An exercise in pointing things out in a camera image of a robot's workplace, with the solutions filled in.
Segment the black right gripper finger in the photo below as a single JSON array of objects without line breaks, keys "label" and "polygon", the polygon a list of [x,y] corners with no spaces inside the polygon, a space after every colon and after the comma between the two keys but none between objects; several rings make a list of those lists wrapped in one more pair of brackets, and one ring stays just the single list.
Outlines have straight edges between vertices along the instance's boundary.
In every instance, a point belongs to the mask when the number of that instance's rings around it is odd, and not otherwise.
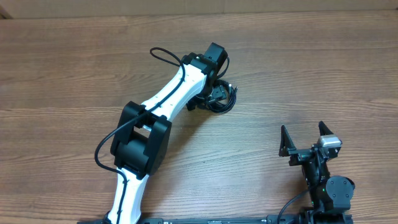
[{"label": "black right gripper finger", "polygon": [[280,148],[279,148],[279,156],[287,157],[290,155],[290,151],[295,150],[295,145],[289,135],[287,128],[282,125],[280,128],[281,138],[280,138]]},{"label": "black right gripper finger", "polygon": [[318,128],[321,136],[333,134],[333,132],[327,127],[327,125],[323,121],[320,121],[318,123]]}]

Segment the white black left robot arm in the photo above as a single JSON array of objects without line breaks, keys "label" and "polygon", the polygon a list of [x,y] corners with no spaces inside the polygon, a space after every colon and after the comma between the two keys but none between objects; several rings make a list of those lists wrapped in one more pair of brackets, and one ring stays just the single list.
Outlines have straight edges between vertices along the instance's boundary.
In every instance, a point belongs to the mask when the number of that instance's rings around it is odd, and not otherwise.
[{"label": "white black left robot arm", "polygon": [[110,149],[118,182],[103,223],[139,221],[146,183],[164,160],[172,121],[184,108],[211,107],[226,98],[219,79],[228,63],[224,47],[211,43],[203,54],[179,58],[176,75],[152,98],[123,108]]}]

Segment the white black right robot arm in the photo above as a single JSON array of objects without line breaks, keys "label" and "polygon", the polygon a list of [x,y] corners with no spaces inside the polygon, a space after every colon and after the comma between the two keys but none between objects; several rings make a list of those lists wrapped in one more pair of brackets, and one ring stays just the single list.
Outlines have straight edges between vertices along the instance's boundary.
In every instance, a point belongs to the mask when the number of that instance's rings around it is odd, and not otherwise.
[{"label": "white black right robot arm", "polygon": [[351,208],[354,182],[330,175],[327,162],[338,157],[343,142],[326,126],[318,124],[320,137],[308,149],[297,149],[285,126],[281,126],[280,157],[288,157],[290,166],[300,166],[306,179],[313,208],[322,214],[339,214]]}]

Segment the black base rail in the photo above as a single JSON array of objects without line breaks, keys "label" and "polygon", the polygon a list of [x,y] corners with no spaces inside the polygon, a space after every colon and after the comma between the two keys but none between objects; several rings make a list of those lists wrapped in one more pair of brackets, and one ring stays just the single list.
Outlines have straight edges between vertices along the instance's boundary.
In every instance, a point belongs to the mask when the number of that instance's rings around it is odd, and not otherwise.
[{"label": "black base rail", "polygon": [[[162,219],[162,218],[140,218],[138,224],[276,224],[278,215],[268,215],[266,217],[256,218],[189,218],[189,219]],[[299,224],[304,222],[299,215],[282,215],[279,223]],[[77,222],[77,224],[104,224],[110,223],[105,220],[93,220],[87,222]],[[313,223],[349,223],[353,224],[352,215],[346,215],[345,220],[342,217],[330,217],[330,219],[322,218],[320,215],[315,216]]]}]

